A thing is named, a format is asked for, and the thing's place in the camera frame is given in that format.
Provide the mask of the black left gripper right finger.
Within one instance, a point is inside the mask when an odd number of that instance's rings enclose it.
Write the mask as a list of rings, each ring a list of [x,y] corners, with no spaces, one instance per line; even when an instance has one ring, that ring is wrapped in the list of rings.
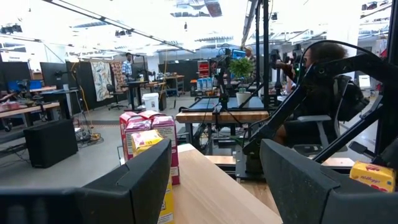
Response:
[[[398,192],[376,190],[270,139],[259,154],[283,224],[398,224]]]

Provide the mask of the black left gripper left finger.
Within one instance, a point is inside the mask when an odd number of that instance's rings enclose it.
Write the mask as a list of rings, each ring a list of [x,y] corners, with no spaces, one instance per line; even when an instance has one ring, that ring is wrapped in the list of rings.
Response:
[[[0,189],[0,224],[157,224],[169,182],[171,141],[82,187]]]

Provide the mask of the yellow cereal box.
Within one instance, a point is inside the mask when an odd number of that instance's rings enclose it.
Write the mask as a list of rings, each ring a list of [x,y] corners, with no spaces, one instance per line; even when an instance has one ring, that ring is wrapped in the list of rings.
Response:
[[[382,192],[396,191],[396,172],[391,168],[356,161],[349,177]]]
[[[168,138],[164,138],[158,132],[158,130],[149,130],[142,131],[139,133],[131,134],[132,137],[132,151],[134,157],[139,156],[143,152],[146,152],[150,149],[154,149],[155,146],[161,141],[167,141],[166,148],[171,147],[171,140]],[[164,193],[164,199],[162,201],[162,206],[159,213],[159,218],[157,224],[175,224],[174,220],[174,199],[173,199],[173,191],[172,191],[172,175],[171,175],[171,165],[168,166],[169,171],[167,172],[168,183]]]

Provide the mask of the red cereal box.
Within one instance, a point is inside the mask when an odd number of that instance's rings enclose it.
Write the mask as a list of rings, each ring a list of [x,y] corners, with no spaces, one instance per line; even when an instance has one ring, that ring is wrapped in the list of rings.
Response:
[[[140,115],[138,115],[137,113],[132,112],[132,111],[125,111],[119,117],[119,127],[120,127],[121,140],[122,140],[122,146],[123,146],[123,156],[125,159],[128,159],[127,140],[126,140],[125,129],[130,121],[135,122],[135,121],[142,121],[142,120],[143,120],[143,118]]]
[[[165,116],[165,114],[160,113],[158,111],[153,111],[153,110],[145,110],[143,112],[139,113],[139,116],[141,116],[143,119],[150,119],[153,120],[155,117],[158,116]]]

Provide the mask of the red shelf cart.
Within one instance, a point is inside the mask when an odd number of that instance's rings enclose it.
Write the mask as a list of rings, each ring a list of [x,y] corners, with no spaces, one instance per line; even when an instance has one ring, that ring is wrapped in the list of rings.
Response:
[[[197,62],[198,65],[198,77],[206,78],[210,76],[210,63],[208,60],[199,60]]]

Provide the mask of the black office chair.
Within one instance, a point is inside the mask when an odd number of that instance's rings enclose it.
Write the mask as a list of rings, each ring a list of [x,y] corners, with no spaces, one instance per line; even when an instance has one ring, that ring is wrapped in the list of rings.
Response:
[[[116,100],[115,104],[108,107],[109,110],[115,109],[115,108],[117,108],[118,110],[120,110],[121,108],[127,108],[126,105],[119,104],[119,96],[124,94],[123,91],[117,91],[116,88],[112,84],[107,84],[106,88],[107,88],[109,94],[111,96],[115,97],[115,100]]]
[[[369,100],[349,76],[338,75],[307,93],[282,125],[282,144],[294,149],[326,148],[339,138],[340,122],[350,121],[368,104]]]

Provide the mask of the white bin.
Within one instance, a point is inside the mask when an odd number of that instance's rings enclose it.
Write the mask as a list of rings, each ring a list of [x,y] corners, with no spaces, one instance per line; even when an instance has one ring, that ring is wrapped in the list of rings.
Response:
[[[159,94],[145,93],[142,96],[146,110],[159,112]]]

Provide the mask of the black equipment case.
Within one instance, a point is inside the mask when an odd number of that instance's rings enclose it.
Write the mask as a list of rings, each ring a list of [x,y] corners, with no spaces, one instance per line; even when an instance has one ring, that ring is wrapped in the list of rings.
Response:
[[[78,152],[75,129],[70,119],[25,129],[24,137],[34,168],[51,167]]]

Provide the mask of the black standing desk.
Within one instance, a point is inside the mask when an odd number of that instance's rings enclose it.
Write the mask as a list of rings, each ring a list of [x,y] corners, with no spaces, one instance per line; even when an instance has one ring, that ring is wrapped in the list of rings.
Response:
[[[162,92],[165,91],[165,82],[149,82],[149,81],[133,81],[127,82],[125,85],[122,85],[123,88],[127,88],[128,99],[130,100],[131,108],[130,111],[142,111],[142,93],[141,88],[148,88],[151,93]]]

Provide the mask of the wooden workstation table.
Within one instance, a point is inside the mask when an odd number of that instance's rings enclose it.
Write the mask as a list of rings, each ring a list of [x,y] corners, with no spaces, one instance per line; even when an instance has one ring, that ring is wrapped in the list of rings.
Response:
[[[195,146],[200,152],[205,155],[212,155],[212,126],[214,124],[223,124],[236,127],[238,124],[249,124],[255,121],[266,119],[269,116],[267,111],[232,111],[220,112],[213,114],[212,112],[181,112],[176,115],[176,120],[180,124],[185,125],[185,130],[188,133],[187,142]],[[201,145],[201,135],[205,129],[207,132],[207,143],[205,146]]]

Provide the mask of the green plant in white pot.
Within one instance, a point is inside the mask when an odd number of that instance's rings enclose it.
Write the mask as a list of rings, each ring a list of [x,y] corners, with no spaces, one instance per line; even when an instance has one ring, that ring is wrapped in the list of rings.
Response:
[[[246,100],[251,96],[251,93],[246,90],[244,86],[247,82],[252,80],[252,71],[254,69],[253,62],[247,57],[239,59],[232,59],[229,66],[231,74],[234,75],[234,79],[239,81],[238,91],[236,92],[237,104],[240,108],[247,108],[248,104]]]

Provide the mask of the red patterned hanging cloth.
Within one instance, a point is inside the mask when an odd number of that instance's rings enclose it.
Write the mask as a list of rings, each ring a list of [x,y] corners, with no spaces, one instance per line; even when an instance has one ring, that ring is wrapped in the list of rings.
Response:
[[[116,91],[125,91],[126,87],[124,87],[125,80],[124,75],[122,74],[122,63],[121,62],[111,62],[111,71],[114,75],[114,85]]]

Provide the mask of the wooden workbench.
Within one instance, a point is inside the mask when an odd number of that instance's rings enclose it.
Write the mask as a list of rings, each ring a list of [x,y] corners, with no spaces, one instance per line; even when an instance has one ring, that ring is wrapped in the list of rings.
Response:
[[[16,116],[23,120],[26,127],[30,127],[33,125],[33,122],[30,120],[31,113],[39,113],[43,122],[59,120],[61,118],[60,103],[44,103],[43,105],[25,108],[0,110],[0,122],[5,132],[10,132],[12,130],[13,124],[10,119]]]

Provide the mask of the blue box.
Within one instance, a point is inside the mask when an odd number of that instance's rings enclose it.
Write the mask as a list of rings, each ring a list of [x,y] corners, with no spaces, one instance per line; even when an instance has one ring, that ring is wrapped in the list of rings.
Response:
[[[8,89],[15,91],[22,91],[29,88],[30,90],[39,89],[42,87],[41,80],[14,80],[7,83]]]

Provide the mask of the black aluminium rig frame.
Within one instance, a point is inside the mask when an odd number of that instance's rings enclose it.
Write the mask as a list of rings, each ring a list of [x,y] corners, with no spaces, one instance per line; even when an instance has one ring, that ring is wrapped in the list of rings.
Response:
[[[269,20],[270,13],[273,10],[273,0],[247,0],[246,4],[246,13],[244,18],[244,26],[243,26],[243,36],[241,39],[241,46],[244,47],[246,45],[246,41],[248,40],[249,33],[251,30],[251,25],[253,20],[255,20],[255,32],[256,32],[256,84],[257,89],[253,94],[258,93],[260,88],[263,89],[263,104],[264,109],[269,109],[269,77],[270,77],[270,65],[269,65]],[[262,15],[262,29],[263,29],[263,37],[262,37],[262,45],[263,45],[263,56],[262,56],[262,64],[263,64],[263,73],[262,73],[262,83],[260,82],[260,18]]]
[[[313,160],[323,163],[349,141],[377,122],[373,164],[382,165],[381,154],[391,143],[398,143],[398,0],[392,0],[387,41],[387,59],[369,53],[311,66],[306,77],[334,77],[361,71],[382,83],[382,91],[373,107],[338,139],[317,154]]]

